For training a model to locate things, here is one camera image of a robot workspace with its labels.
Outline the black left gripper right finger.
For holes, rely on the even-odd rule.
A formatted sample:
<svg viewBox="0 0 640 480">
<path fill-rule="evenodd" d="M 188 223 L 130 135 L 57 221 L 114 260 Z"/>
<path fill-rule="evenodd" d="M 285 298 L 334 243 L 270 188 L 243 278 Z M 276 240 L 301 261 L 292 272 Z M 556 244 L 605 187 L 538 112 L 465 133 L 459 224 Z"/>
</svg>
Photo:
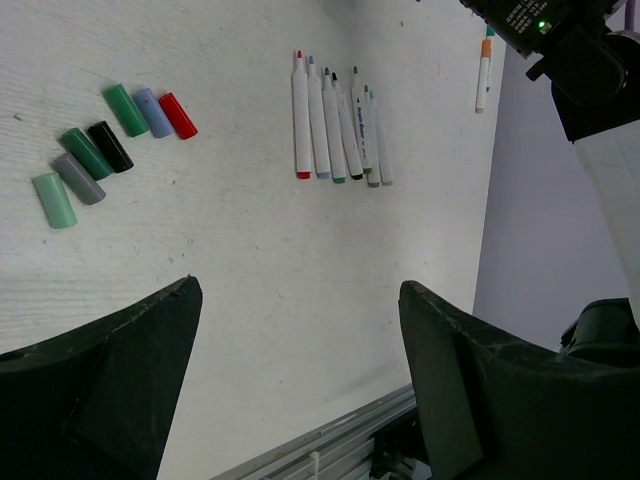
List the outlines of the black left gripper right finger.
<svg viewBox="0 0 640 480">
<path fill-rule="evenodd" d="M 625 298 L 587 305 L 553 352 L 416 281 L 399 314 L 438 479 L 635 479 L 639 331 Z"/>
</svg>

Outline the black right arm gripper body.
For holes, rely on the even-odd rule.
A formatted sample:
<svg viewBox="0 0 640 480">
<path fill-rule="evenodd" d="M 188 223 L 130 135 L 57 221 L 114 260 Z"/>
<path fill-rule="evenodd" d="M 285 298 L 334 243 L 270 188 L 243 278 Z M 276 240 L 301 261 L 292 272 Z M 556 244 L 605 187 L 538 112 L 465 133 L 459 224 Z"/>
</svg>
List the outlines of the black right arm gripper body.
<svg viewBox="0 0 640 480">
<path fill-rule="evenodd" d="M 624 86 L 626 67 L 605 41 L 606 20 L 621 1 L 467 0 L 462 4 L 522 57 L 539 55 L 527 77 L 532 81 L 548 77 L 574 104 L 604 104 Z"/>
</svg>

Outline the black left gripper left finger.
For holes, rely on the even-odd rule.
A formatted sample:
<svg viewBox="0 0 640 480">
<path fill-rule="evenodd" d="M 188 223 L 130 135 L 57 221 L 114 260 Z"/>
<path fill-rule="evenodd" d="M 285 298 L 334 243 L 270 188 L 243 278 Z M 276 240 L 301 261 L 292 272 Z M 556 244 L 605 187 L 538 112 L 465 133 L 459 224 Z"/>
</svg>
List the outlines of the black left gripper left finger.
<svg viewBox="0 0 640 480">
<path fill-rule="evenodd" d="M 187 276 L 2 354 L 2 478 L 156 478 L 202 303 Z"/>
</svg>

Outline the light green pen cap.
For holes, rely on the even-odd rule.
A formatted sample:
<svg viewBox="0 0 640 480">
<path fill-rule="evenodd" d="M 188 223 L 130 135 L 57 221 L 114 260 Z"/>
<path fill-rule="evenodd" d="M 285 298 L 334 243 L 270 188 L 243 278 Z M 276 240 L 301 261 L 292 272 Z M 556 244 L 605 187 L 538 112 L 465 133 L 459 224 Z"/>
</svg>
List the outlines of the light green pen cap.
<svg viewBox="0 0 640 480">
<path fill-rule="evenodd" d="M 58 173 L 33 177 L 32 183 L 53 229 L 66 229 L 77 224 L 75 212 Z"/>
</svg>

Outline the grey pen cap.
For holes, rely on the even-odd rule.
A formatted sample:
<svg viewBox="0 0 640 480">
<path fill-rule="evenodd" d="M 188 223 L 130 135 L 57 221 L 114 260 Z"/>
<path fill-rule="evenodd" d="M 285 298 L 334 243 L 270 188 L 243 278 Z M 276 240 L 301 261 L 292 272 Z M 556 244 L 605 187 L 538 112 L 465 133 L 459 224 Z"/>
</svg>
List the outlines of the grey pen cap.
<svg viewBox="0 0 640 480">
<path fill-rule="evenodd" d="M 106 192 L 72 154 L 60 155 L 51 166 L 85 205 L 95 205 L 106 198 Z"/>
</svg>

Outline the light green cap marker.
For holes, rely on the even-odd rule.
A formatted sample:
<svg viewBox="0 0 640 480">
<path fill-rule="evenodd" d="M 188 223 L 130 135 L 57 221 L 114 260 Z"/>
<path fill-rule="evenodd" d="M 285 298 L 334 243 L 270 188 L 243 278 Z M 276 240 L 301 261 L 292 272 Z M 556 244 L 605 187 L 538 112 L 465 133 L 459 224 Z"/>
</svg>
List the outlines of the light green cap marker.
<svg viewBox="0 0 640 480">
<path fill-rule="evenodd" d="M 392 186 L 394 183 L 394 177 L 391 165 L 391 157 L 389 154 L 389 147 L 385 137 L 384 126 L 381 117 L 381 111 L 377 105 L 377 100 L 374 92 L 371 91 L 369 95 L 376 128 L 376 140 L 381 182 L 384 186 Z"/>
</svg>

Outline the green end marker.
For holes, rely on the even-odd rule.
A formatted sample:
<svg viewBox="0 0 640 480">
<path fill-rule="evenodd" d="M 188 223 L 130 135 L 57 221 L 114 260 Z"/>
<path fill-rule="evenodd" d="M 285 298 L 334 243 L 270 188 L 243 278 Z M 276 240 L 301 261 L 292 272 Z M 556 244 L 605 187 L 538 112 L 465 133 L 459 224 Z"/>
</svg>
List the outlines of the green end marker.
<svg viewBox="0 0 640 480">
<path fill-rule="evenodd" d="M 361 164 L 364 173 L 369 175 L 372 172 L 372 164 L 368 156 L 368 147 L 366 142 L 364 86 L 360 80 L 359 69 L 357 66 L 352 68 L 351 100 L 354 128 L 356 131 Z"/>
</svg>

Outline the black cap marker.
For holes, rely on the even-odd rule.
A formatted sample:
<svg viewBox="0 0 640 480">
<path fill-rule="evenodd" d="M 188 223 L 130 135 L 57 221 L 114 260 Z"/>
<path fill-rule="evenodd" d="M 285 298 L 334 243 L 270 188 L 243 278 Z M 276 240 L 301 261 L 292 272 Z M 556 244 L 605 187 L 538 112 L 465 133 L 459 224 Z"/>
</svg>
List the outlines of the black cap marker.
<svg viewBox="0 0 640 480">
<path fill-rule="evenodd" d="M 361 180 L 364 176 L 364 171 L 345 92 L 342 90 L 338 76 L 335 72 L 331 73 L 331 79 L 337 99 L 342 143 L 346 154 L 349 173 L 353 180 Z"/>
</svg>

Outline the black pen cap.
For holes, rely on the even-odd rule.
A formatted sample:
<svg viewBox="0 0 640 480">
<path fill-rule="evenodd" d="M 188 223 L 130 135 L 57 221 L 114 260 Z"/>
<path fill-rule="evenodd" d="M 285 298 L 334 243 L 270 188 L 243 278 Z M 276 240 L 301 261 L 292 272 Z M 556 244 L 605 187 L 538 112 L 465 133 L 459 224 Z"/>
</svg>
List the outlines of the black pen cap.
<svg viewBox="0 0 640 480">
<path fill-rule="evenodd" d="M 91 125 L 87 133 L 115 173 L 134 167 L 134 162 L 106 121 Z"/>
</svg>

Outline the dark green pen cap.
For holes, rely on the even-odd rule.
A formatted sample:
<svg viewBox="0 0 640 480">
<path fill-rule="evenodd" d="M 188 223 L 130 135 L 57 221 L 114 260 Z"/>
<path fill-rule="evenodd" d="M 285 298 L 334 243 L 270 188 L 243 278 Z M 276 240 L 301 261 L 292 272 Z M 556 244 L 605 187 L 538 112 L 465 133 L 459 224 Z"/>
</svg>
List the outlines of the dark green pen cap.
<svg viewBox="0 0 640 480">
<path fill-rule="evenodd" d="M 79 128 L 64 132 L 59 137 L 59 142 L 94 180 L 105 179 L 114 173 L 102 153 Z"/>
</svg>

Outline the lavender cap marker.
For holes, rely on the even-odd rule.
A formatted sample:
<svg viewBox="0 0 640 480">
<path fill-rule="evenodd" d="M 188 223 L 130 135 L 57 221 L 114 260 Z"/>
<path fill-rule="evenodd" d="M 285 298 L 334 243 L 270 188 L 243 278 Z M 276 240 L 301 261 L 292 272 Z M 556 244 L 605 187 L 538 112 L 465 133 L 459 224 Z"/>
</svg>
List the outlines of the lavender cap marker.
<svg viewBox="0 0 640 480">
<path fill-rule="evenodd" d="M 331 177 L 331 165 L 322 103 L 321 80 L 312 55 L 308 56 L 307 65 L 310 126 L 316 176 L 319 179 L 329 179 Z"/>
</svg>

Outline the red cap marker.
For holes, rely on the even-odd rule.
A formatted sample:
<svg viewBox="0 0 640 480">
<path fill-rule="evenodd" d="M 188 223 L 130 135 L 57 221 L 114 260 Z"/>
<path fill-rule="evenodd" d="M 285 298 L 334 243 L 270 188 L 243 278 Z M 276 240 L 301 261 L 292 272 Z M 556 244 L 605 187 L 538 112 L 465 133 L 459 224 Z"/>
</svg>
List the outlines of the red cap marker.
<svg viewBox="0 0 640 480">
<path fill-rule="evenodd" d="M 307 81 L 305 57 L 301 50 L 297 50 L 292 74 L 292 93 L 296 176 L 301 180 L 310 179 L 312 170 Z"/>
</svg>

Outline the red pen cap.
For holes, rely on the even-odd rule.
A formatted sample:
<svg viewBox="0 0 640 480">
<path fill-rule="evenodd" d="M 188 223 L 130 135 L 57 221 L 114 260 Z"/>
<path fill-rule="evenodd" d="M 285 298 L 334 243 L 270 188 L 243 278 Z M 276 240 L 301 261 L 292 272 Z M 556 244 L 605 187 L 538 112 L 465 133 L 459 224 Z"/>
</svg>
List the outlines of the red pen cap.
<svg viewBox="0 0 640 480">
<path fill-rule="evenodd" d="M 160 96 L 158 102 L 180 139 L 188 140 L 199 133 L 186 110 L 172 92 Z"/>
</svg>

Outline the lavender pen cap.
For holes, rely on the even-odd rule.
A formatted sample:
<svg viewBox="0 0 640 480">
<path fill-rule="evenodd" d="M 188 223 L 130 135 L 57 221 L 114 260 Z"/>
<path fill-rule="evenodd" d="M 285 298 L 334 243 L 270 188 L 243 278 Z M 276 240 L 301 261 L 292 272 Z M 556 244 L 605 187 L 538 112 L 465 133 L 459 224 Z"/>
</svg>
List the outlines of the lavender pen cap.
<svg viewBox="0 0 640 480">
<path fill-rule="evenodd" d="M 133 95 L 133 100 L 155 138 L 162 139 L 175 133 L 171 122 L 150 88 L 138 90 Z"/>
</svg>

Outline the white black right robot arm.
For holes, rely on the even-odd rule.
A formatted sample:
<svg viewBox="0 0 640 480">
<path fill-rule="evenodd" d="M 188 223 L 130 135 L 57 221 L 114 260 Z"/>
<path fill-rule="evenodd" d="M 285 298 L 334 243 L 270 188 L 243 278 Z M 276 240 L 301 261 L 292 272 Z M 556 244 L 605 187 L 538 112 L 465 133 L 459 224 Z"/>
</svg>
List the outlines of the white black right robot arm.
<svg viewBox="0 0 640 480">
<path fill-rule="evenodd" d="M 639 475 L 639 37 L 610 1 L 472 1 L 546 76 L 627 283 L 552 352 L 406 281 L 399 314 L 427 462 L 438 479 Z"/>
</svg>

